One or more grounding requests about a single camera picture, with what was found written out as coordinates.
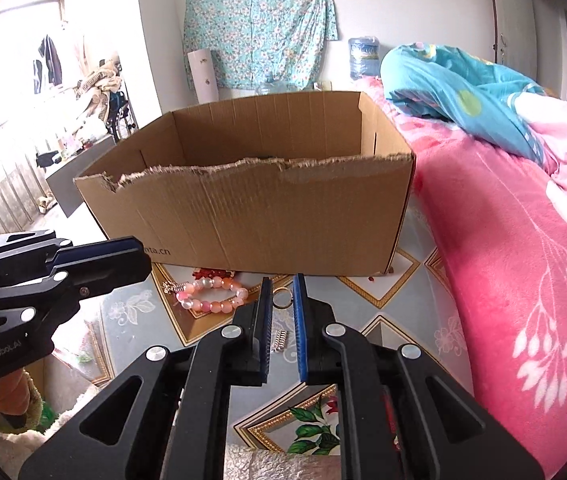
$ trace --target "cardboard box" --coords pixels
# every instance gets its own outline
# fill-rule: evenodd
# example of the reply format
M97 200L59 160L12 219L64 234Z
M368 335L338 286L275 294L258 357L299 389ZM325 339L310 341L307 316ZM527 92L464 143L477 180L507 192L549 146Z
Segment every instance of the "cardboard box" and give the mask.
M388 272L415 155L359 92L299 92L167 113L75 183L110 238L153 261L275 274Z

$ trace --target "hanging clothes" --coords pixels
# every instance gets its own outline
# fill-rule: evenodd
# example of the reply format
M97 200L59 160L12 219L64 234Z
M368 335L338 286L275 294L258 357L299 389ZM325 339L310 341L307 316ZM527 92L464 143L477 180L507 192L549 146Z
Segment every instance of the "hanging clothes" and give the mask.
M62 64L57 55L57 49L52 42L50 36L43 38L39 48L39 59L33 61L33 75L35 77L35 93L39 94L42 89L42 83L46 80L43 75L43 67L48 70L48 82L53 86L62 84Z
M186 0L184 62L210 48L225 88L254 89L266 81L306 88L316 81L325 41L338 40L334 0Z

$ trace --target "patterned table cover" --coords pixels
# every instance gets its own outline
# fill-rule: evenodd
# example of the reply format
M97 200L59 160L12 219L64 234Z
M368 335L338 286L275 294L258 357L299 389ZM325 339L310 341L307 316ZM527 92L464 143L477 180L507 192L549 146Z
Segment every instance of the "patterned table cover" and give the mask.
M92 223L90 229L86 229L87 222ZM103 239L92 226L96 227L84 205L65 229L57 231L76 244ZM308 295L331 304L339 322L360 330L371 342L389 348L416 342L472 393L457 307L427 221L414 198L409 202L392 267L392 274L370 278L307 276ZM153 264L145 282L83 301L81 314L56 334L56 355L95 384L104 384L150 346L184 348L230 322L232 314L195 314L172 306L171 298L163 293L163 282L170 278L178 283L192 280L193 270ZM236 279L250 290L250 300L257 297L263 276L237 273ZM271 277L275 286L292 283L292 276ZM225 299L224 291L208 294L209 300ZM274 311L273 339L278 330L287 332L287 340L283 351L271 354L268 384L232 389L228 443L338 454L335 387L299 382L292 308Z

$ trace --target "pink bead bracelet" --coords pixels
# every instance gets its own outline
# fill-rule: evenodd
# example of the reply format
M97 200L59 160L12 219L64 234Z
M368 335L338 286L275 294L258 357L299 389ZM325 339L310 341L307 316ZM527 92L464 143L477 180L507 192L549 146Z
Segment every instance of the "pink bead bracelet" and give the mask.
M177 301L186 310L193 310L194 312L212 312L213 314L223 312L224 314L230 314L234 309L243 305L248 298L248 290L241 283L234 282L230 278L220 278L218 276L201 278L192 283L182 283L180 288L183 290L175 294ZM234 292L235 297L224 301L200 301L192 297L193 294L205 288L224 288Z

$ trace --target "plastic bottle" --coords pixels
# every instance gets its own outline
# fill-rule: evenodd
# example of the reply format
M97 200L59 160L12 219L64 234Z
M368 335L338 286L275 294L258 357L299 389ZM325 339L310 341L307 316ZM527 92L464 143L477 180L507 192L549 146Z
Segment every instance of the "plastic bottle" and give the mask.
M267 95L267 94L285 94L286 92L294 92L296 88L293 85L289 85L286 81L275 81L272 75L268 75L266 80L260 84L255 93L257 95Z
M374 36L351 38L350 48L350 77L361 79L365 75L379 76L381 61L379 60L379 40Z

